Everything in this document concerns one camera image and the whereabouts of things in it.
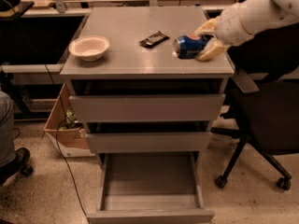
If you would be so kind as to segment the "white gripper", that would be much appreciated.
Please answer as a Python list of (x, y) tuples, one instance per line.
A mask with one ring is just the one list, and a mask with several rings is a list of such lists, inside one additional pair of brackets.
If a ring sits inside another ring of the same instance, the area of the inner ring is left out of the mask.
[(240, 3), (224, 9), (218, 18), (205, 21), (194, 33), (217, 37), (211, 38), (196, 56), (196, 59), (201, 62), (209, 61), (225, 52), (230, 46), (240, 46), (254, 37), (241, 22)]

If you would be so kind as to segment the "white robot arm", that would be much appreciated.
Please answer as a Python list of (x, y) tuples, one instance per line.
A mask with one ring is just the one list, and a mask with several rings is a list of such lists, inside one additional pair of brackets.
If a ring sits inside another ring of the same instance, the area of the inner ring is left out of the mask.
[(194, 31), (196, 35), (212, 35), (197, 59), (209, 61), (230, 47), (250, 41), (260, 32), (298, 21), (299, 0), (245, 0), (235, 3)]

